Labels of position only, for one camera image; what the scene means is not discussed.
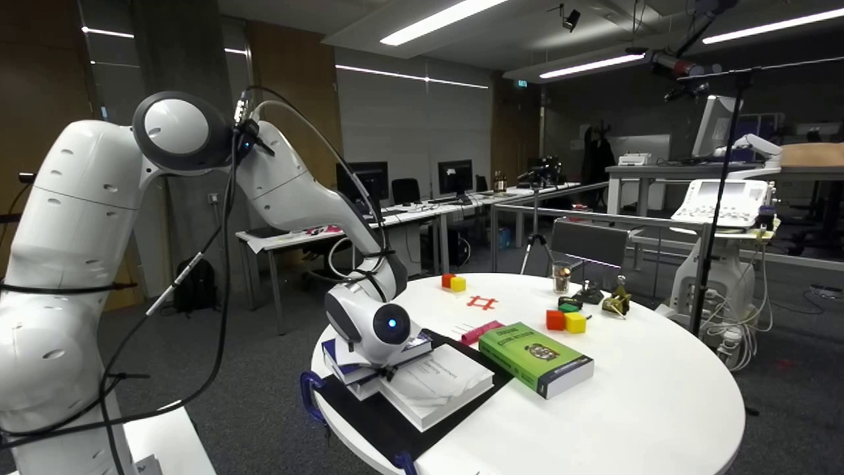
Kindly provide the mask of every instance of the floor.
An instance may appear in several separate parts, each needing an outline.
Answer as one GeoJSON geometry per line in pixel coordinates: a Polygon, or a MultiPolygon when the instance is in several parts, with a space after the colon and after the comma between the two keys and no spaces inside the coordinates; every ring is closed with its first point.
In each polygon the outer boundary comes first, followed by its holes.
{"type": "MultiPolygon", "coordinates": [[[[517,272],[523,249],[502,256],[502,270],[517,272]]],[[[530,259],[530,272],[543,272],[543,256],[530,259]]],[[[670,270],[658,261],[637,276],[641,298],[658,281],[670,284],[670,270]]],[[[489,270],[489,253],[475,251],[459,272],[489,270]]],[[[736,375],[748,400],[748,437],[731,467],[733,475],[833,475],[844,472],[844,303],[824,286],[841,286],[841,276],[771,267],[777,310],[774,334],[760,339],[760,355],[736,375]]],[[[215,467],[223,475],[365,475],[365,467],[323,425],[302,409],[298,372],[309,368],[316,336],[326,330],[320,292],[289,277],[286,329],[277,314],[236,301],[227,352],[216,383],[190,405],[190,418],[215,467]]],[[[103,355],[112,355],[140,313],[103,318],[103,355]]],[[[120,389],[125,412],[142,412],[195,389],[216,352],[220,318],[215,313],[161,314],[138,336],[121,369],[146,372],[152,380],[120,389]]]]}

